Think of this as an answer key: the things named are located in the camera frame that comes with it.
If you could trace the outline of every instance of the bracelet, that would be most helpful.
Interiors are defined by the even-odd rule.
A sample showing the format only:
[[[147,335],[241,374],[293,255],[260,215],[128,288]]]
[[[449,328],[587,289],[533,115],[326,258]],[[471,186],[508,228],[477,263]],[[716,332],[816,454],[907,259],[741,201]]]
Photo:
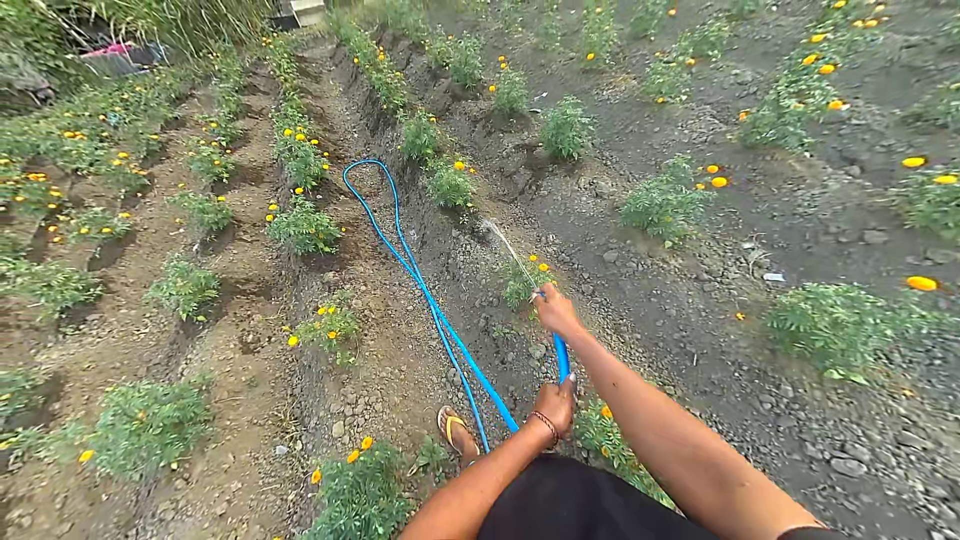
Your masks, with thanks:
[[[537,418],[540,418],[544,422],[544,424],[546,424],[546,426],[550,428],[550,432],[553,433],[553,444],[551,444],[550,446],[551,447],[556,446],[557,442],[560,440],[560,436],[557,434],[557,429],[554,428],[553,422],[550,422],[550,419],[544,416],[543,413],[538,410],[530,411],[530,416],[536,416]]]

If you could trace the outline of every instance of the flip-flop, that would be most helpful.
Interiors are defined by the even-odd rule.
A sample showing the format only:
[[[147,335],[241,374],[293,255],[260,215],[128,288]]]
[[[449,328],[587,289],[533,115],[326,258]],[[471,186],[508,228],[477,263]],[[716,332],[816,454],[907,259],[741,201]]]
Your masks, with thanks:
[[[446,413],[446,426],[444,425],[445,413]],[[451,447],[453,447],[453,450],[455,450],[457,454],[463,455],[464,453],[460,452],[460,449],[458,449],[456,445],[453,444],[453,431],[451,430],[451,428],[453,427],[454,422],[463,426],[464,429],[467,428],[467,424],[464,423],[464,420],[462,418],[457,416],[457,413],[456,411],[453,410],[452,406],[444,405],[440,407],[440,411],[437,412],[437,428],[440,428],[440,433],[446,434],[446,442],[449,443]],[[473,441],[473,446],[477,450],[477,455],[480,455],[480,447],[477,446],[476,441]]]

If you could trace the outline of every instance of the marigold plant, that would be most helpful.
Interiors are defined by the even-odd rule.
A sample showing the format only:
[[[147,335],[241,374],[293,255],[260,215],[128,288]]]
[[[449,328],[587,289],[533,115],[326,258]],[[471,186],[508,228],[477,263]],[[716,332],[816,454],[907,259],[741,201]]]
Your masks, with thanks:
[[[573,421],[576,441],[587,449],[594,459],[603,462],[627,483],[667,508],[676,508],[673,500],[636,460],[634,451],[624,442],[623,433],[612,415],[604,414],[606,410],[607,406],[602,400],[587,400],[586,406],[577,411]]]
[[[219,296],[220,280],[200,266],[174,255],[163,263],[163,275],[151,283],[145,300],[159,302],[181,320],[205,321],[200,310]]]
[[[336,253],[333,243],[342,235],[330,216],[301,195],[290,197],[286,208],[267,225],[267,236],[297,255]]]

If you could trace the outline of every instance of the rock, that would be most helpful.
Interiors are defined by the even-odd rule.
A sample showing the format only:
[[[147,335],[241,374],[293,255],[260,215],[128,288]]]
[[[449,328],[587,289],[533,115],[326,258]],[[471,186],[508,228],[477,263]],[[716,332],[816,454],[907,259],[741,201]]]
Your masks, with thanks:
[[[927,450],[930,448],[929,441],[914,435],[910,431],[901,431],[897,433],[897,436],[894,438],[897,440],[897,443],[902,446],[916,448],[917,450]]]
[[[870,451],[856,443],[846,443],[843,445],[843,451],[853,459],[861,463],[870,463],[873,458]]]
[[[890,234],[887,234],[884,231],[875,231],[873,229],[868,229],[863,232],[863,241],[870,245],[882,244],[889,239],[890,239]]]
[[[841,475],[853,478],[862,477],[867,473],[867,466],[855,459],[835,457],[830,460],[830,467]]]
[[[527,349],[527,351],[530,353],[530,356],[534,358],[534,360],[539,360],[546,356],[546,345],[543,345],[542,343],[534,343],[529,349]]]

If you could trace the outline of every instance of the green foliage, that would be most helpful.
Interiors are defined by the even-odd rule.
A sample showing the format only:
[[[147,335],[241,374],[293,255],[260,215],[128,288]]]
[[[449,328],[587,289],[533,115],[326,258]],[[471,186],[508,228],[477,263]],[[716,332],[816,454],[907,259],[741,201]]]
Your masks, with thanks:
[[[534,288],[533,284],[530,283],[530,280],[527,278],[527,274],[534,279],[537,286],[546,282],[557,282],[557,278],[553,275],[553,272],[550,272],[549,265],[544,262],[536,262],[528,259],[523,261],[523,266],[527,270],[526,274],[519,265],[512,260],[504,263],[500,269],[500,273],[506,282],[503,287],[503,299],[507,302],[507,306],[510,306],[512,309],[524,306],[530,301],[530,295],[533,294]]]
[[[400,451],[383,442],[373,443],[353,463],[325,463],[324,509],[299,539],[392,538],[414,509],[403,495],[405,469]]]
[[[333,242],[342,235],[330,216],[318,211],[301,195],[290,197],[287,207],[267,226],[270,239],[297,255],[336,253]]]
[[[904,338],[960,324],[918,307],[917,294],[887,302],[855,284],[806,283],[780,295],[767,317],[785,351],[811,359],[825,375],[866,383],[863,370]]]
[[[676,61],[655,61],[647,67],[640,91],[657,103],[682,103],[690,96],[690,73]]]
[[[337,365],[356,360],[346,348],[347,341],[360,331],[356,315],[346,307],[351,295],[347,289],[338,290],[317,308],[315,319],[299,323],[293,331],[300,343],[319,343],[328,353],[336,354]]]
[[[731,36],[730,23],[722,18],[712,18],[677,37],[674,50],[681,58],[710,58],[717,60]]]
[[[480,51],[483,42],[464,32],[460,39],[454,39],[449,62],[450,78],[464,88],[476,88],[483,81],[483,59]]]
[[[614,474],[645,493],[648,497],[667,508],[677,506],[660,488],[657,481],[636,460],[634,451],[623,441],[623,433],[613,420],[606,416],[609,409],[599,399],[590,399],[587,406],[577,411],[573,422],[573,432],[577,441],[595,458],[600,458]]]
[[[669,9],[668,6],[669,0],[637,0],[630,19],[631,36],[653,37]]]
[[[439,207],[473,207],[473,182],[466,170],[456,167],[458,162],[463,163],[450,162],[449,158],[439,158],[427,163],[427,170],[433,176],[426,181],[426,192]]]
[[[592,121],[584,112],[584,104],[575,96],[566,95],[547,112],[540,141],[550,156],[576,160],[589,146],[592,133]]]
[[[431,158],[437,152],[440,130],[437,118],[418,110],[403,120],[403,146],[400,150],[410,160]]]
[[[191,149],[186,155],[186,165],[192,173],[200,177],[204,186],[209,188],[214,182],[229,182],[230,173],[235,164],[230,154],[225,154],[219,143],[193,137],[188,144]]]
[[[184,321],[192,317],[202,322],[206,317],[198,312],[219,295],[219,288],[220,280],[213,272],[174,255],[163,263],[163,276],[151,283],[144,298],[160,302]]]
[[[527,78],[522,71],[512,67],[502,69],[496,75],[494,82],[496,92],[493,93],[493,110],[516,116],[527,109]]]
[[[620,209],[623,224],[642,229],[667,248],[692,235],[713,193],[690,188],[689,160],[688,156],[676,156],[664,164],[663,173],[640,183]]]
[[[215,195],[198,195],[181,191],[167,199],[170,204],[186,210],[187,225],[197,234],[210,235],[226,227],[233,219],[233,210]]]
[[[94,242],[100,244],[113,238],[123,237],[133,225],[130,219],[120,217],[103,208],[89,209],[70,220],[66,227],[66,239],[71,244]]]
[[[960,27],[960,15],[955,19]],[[937,86],[906,113],[905,119],[960,134],[960,80]]]
[[[926,228],[960,243],[960,171],[933,170],[910,176],[892,189],[907,227]]]
[[[40,320],[56,318],[70,307],[93,302],[103,293],[91,274],[56,262],[36,264],[22,258],[0,260],[0,293],[25,296],[39,306]]]
[[[598,0],[584,1],[583,32],[581,33],[582,61],[613,63],[613,50],[619,44],[614,26],[613,0],[603,3]]]

